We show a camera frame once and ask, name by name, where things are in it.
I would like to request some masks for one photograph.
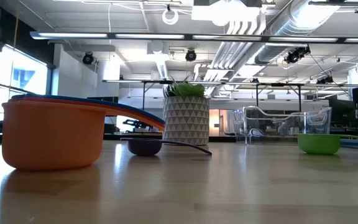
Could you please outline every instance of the ceiling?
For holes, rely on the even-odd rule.
[[[22,21],[40,31],[60,32],[108,32],[108,7],[109,4],[83,4],[81,2],[58,2],[53,0],[21,0],[17,1],[0,0],[0,6],[15,14],[19,10],[19,17]],[[276,6],[267,11],[269,21],[288,0],[276,0]],[[182,1],[180,9],[191,10],[192,0]],[[144,20],[139,5],[126,5],[133,9],[126,9],[120,6],[112,6],[110,10],[111,32],[156,32],[156,33],[200,33],[200,34],[224,34],[227,26],[218,27],[210,21],[193,21],[191,16],[180,13],[179,21],[175,25],[167,25],[162,21],[162,11],[145,11],[148,27]],[[145,5],[145,9],[164,9],[165,6]],[[334,13],[322,26],[317,28],[311,35],[321,36],[358,36],[358,14],[353,12]],[[114,45],[116,51],[122,55],[126,65],[131,68],[125,70],[127,73],[150,73],[156,69],[154,62],[141,61],[146,54],[147,42],[141,40],[72,40],[72,45],[84,46],[86,44]],[[216,54],[219,42],[180,42],[169,41],[170,48],[174,48],[175,54],[172,60],[167,61],[168,70],[193,71],[196,63],[210,63]],[[196,62],[186,62],[185,53],[187,48],[194,48],[197,53]],[[347,68],[353,64],[345,61],[358,62],[358,45],[318,45],[311,44],[311,53],[323,69],[334,69],[334,80],[345,82]],[[100,58],[108,58],[109,53],[104,52],[98,55]],[[294,82],[305,82],[310,76],[321,73],[321,68],[316,65],[311,57],[306,57],[289,69],[282,63],[282,57],[273,64],[278,66],[266,67],[259,77],[260,82],[279,82],[287,79]]]

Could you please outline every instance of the clear plastic container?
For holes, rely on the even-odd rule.
[[[296,144],[297,134],[329,134],[331,108],[292,114],[268,114],[257,106],[233,111],[236,138],[251,143]]]

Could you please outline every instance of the large window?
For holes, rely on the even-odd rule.
[[[14,95],[32,92],[45,94],[48,68],[46,64],[5,46],[0,52],[0,120],[2,104]]]

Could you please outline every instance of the table surface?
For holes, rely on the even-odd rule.
[[[21,172],[2,159],[0,223],[358,223],[358,150],[210,143],[137,157],[105,141],[90,167]]]

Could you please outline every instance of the green bowl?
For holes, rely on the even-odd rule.
[[[341,147],[341,136],[335,134],[298,134],[298,146],[310,154],[335,154]]]

